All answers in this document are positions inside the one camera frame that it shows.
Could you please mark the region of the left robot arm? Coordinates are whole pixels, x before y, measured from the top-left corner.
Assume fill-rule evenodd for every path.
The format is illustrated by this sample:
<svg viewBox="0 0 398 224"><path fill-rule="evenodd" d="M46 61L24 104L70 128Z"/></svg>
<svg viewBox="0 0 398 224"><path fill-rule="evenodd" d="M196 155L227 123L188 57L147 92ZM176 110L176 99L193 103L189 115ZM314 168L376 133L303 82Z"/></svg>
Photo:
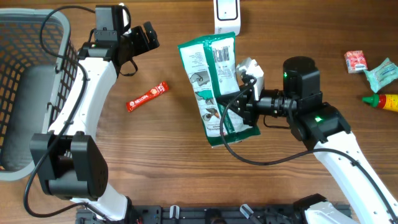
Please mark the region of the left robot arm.
<svg viewBox="0 0 398 224"><path fill-rule="evenodd" d="M85 207L102 223L142 223L131 199L108 181L108 165L95 143L105 99L121 75L121 67L159 46L150 22L132 27L124 5L93 9L96 25L76 57L57 54L76 67L76 78L60 114L44 134L33 135L32 179L43 192L71 207Z"/></svg>

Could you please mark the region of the green 3M gloves packet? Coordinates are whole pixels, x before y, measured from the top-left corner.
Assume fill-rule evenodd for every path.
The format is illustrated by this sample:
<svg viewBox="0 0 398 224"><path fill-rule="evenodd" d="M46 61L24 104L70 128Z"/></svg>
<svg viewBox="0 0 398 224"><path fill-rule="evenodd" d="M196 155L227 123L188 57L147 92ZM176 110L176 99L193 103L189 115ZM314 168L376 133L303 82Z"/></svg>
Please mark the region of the green 3M gloves packet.
<svg viewBox="0 0 398 224"><path fill-rule="evenodd" d="M178 45L180 58L195 94L205 136L222 145L220 119L225 107L216 99L239 91L235 71L235 33L197 37Z"/></svg>

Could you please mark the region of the green cap sauce bottle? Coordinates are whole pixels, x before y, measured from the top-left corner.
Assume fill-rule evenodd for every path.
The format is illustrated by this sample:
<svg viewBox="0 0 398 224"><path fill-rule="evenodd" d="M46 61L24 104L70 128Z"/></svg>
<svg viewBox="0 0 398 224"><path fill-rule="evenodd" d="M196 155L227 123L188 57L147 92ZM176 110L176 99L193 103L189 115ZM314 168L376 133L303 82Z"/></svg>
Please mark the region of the green cap sauce bottle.
<svg viewBox="0 0 398 224"><path fill-rule="evenodd" d="M372 95L362 97L362 102L373 108L398 112L398 95Z"/></svg>

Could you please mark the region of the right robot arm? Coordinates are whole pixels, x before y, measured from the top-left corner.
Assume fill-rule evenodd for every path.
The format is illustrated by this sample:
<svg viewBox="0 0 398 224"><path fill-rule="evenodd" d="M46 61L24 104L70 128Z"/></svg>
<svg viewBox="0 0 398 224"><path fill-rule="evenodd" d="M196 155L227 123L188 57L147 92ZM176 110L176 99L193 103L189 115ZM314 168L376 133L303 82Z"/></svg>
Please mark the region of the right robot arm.
<svg viewBox="0 0 398 224"><path fill-rule="evenodd" d="M255 126L260 115L285 117L292 135L306 151L271 162L242 162L269 166L313 154L329 171L362 223L397 223L397 200L377 176L359 148L356 136L343 115L322 100L320 71L310 57L296 56L283 63L283 89L266 90L257 63L247 58L236 71L243 81L240 90L217 97L228 111Z"/></svg>

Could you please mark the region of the red stick sachet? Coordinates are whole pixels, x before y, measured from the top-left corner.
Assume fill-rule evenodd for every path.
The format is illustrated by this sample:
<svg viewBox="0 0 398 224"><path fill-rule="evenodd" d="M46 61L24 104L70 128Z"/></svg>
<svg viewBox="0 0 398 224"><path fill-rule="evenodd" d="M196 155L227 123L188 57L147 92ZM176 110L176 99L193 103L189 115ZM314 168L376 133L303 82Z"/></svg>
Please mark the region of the red stick sachet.
<svg viewBox="0 0 398 224"><path fill-rule="evenodd" d="M157 86L151 88L147 93L142 96L136 98L135 100L128 101L126 103L126 108L128 112L132 112L143 104L147 103L150 100L153 100L160 96L161 94L167 92L169 90L169 86L166 82L161 82Z"/></svg>

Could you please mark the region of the red packet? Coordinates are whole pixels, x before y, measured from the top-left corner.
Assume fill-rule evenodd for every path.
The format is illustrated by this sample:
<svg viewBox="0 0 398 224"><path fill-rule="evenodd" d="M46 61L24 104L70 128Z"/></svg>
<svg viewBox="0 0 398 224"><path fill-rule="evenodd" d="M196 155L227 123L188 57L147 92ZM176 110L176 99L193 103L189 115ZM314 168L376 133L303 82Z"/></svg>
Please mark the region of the red packet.
<svg viewBox="0 0 398 224"><path fill-rule="evenodd" d="M348 73L359 73L368 69L362 50L348 51L344 54Z"/></svg>

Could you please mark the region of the teal white sachet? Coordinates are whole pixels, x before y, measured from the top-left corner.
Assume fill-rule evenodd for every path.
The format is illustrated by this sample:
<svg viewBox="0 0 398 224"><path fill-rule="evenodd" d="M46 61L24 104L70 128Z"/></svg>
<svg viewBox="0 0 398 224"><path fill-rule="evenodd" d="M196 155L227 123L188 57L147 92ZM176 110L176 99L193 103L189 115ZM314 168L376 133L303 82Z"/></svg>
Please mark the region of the teal white sachet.
<svg viewBox="0 0 398 224"><path fill-rule="evenodd" d="M364 71L365 76L370 84L370 88L374 93L384 88L397 79L397 65L386 58L380 66L375 69Z"/></svg>

